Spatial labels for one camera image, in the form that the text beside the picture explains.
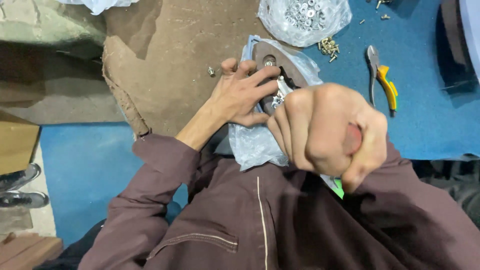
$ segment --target pliers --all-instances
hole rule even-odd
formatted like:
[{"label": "pliers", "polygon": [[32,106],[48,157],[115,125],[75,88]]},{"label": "pliers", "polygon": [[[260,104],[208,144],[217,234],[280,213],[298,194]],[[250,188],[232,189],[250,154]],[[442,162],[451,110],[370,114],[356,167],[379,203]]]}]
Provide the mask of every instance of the pliers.
[{"label": "pliers", "polygon": [[387,77],[388,67],[380,65],[380,59],[378,57],[377,49],[370,45],[365,52],[365,57],[367,59],[368,68],[370,69],[370,102],[375,108],[375,94],[373,87],[375,86],[375,78],[378,78],[382,84],[385,94],[387,95],[388,107],[390,109],[390,116],[395,117],[396,115],[396,97],[398,93],[396,91],[395,85]]}]

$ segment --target plastic bag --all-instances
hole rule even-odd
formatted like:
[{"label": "plastic bag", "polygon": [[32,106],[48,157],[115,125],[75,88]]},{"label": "plastic bag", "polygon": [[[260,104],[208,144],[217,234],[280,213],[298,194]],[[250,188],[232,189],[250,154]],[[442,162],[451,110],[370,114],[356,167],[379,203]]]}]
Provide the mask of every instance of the plastic bag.
[{"label": "plastic bag", "polygon": [[[252,46],[259,41],[268,42],[284,53],[295,64],[309,85],[323,83],[317,75],[320,69],[312,59],[301,52],[285,48],[274,40],[260,39],[257,36],[251,38],[249,44],[243,48],[242,61],[251,59]],[[240,164],[241,171],[262,165],[267,161],[278,166],[288,165],[288,158],[283,154],[272,133],[264,124],[252,127],[229,124],[228,137],[233,155]]]},{"label": "plastic bag", "polygon": [[348,0],[261,0],[257,16],[274,37],[296,47],[330,37],[352,20]]},{"label": "plastic bag", "polygon": [[64,4],[85,5],[93,15],[99,15],[102,11],[111,7],[128,7],[138,0],[57,0]]}]

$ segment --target screw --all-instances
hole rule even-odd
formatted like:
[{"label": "screw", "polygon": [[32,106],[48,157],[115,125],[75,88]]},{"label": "screw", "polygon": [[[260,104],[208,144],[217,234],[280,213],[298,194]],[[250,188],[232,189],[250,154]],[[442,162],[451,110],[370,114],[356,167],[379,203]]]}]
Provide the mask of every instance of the screw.
[{"label": "screw", "polygon": [[215,70],[213,70],[213,68],[208,67],[208,71],[207,71],[207,72],[208,72],[208,74],[210,75],[210,77],[215,76]]}]

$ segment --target hand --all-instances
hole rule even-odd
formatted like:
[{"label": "hand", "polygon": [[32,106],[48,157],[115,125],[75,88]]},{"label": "hand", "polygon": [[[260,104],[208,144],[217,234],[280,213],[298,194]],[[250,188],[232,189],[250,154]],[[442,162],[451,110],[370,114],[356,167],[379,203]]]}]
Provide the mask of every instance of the hand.
[{"label": "hand", "polygon": [[223,61],[223,75],[206,105],[224,116],[225,122],[251,126],[268,120],[267,114],[254,112],[253,108],[262,98],[275,93],[278,84],[273,80],[262,86],[257,85],[267,78],[277,77],[280,69],[268,66],[247,77],[256,67],[257,64],[252,60],[242,61],[238,68],[234,58]]},{"label": "hand", "polygon": [[[268,120],[282,151],[299,169],[342,177],[351,193],[386,159],[387,121],[358,92],[337,84],[298,89]],[[353,149],[348,129],[362,135]]]}]

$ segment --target blue mat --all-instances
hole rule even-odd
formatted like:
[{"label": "blue mat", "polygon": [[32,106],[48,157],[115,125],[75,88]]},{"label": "blue mat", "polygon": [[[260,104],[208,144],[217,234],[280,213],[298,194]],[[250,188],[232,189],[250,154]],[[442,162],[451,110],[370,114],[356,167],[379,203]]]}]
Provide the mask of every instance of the blue mat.
[{"label": "blue mat", "polygon": [[[349,3],[352,22],[334,36],[340,45],[338,59],[328,63],[330,58],[316,45],[303,50],[320,67],[319,77],[353,88],[370,100],[364,53],[374,45],[380,64],[390,67],[388,75],[398,90],[398,113],[389,118],[388,130],[400,153],[419,160],[457,158],[465,153],[480,156],[480,87],[450,63],[443,22],[437,21],[441,0],[395,0],[392,5],[396,5],[381,5],[378,12],[374,0]],[[381,21],[385,13],[391,19]],[[375,104],[388,115],[378,82]]]},{"label": "blue mat", "polygon": [[[57,236],[65,246],[107,217],[108,202],[143,162],[132,153],[127,123],[44,125],[40,145]],[[180,187],[168,205],[170,221],[187,203]]]}]

